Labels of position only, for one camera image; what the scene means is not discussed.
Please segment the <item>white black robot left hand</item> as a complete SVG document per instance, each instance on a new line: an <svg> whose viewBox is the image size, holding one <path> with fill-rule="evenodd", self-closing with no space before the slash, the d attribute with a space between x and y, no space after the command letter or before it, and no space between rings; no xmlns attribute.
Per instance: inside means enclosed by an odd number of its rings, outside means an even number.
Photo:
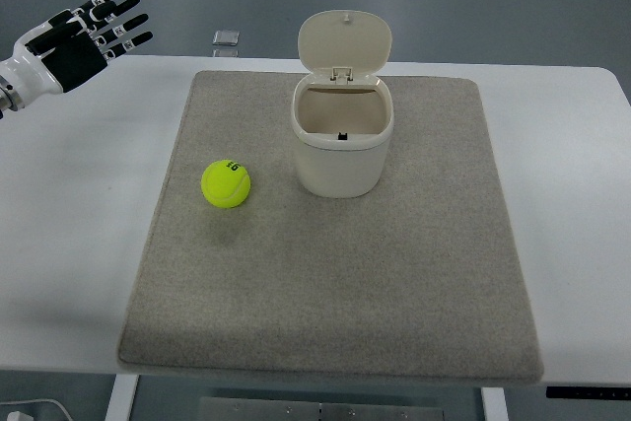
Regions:
<svg viewBox="0 0 631 421"><path fill-rule="evenodd" d="M59 12L15 42L12 56L1 62L1 76L17 89L24 107L43 95L77 89L152 39L150 32L132 34L148 20L146 14L117 23L139 2L89 0Z"/></svg>

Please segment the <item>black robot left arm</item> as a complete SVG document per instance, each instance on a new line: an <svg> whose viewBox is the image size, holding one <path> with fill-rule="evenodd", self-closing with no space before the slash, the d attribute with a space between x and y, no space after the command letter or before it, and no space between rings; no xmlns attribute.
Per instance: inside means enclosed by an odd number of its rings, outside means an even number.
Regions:
<svg viewBox="0 0 631 421"><path fill-rule="evenodd" d="M0 88L1 88L0 118L4 117L4 113L7 110L18 111L25 106L24 101L22 100L17 89L14 87L12 83L10 83L3 76L0 77Z"/></svg>

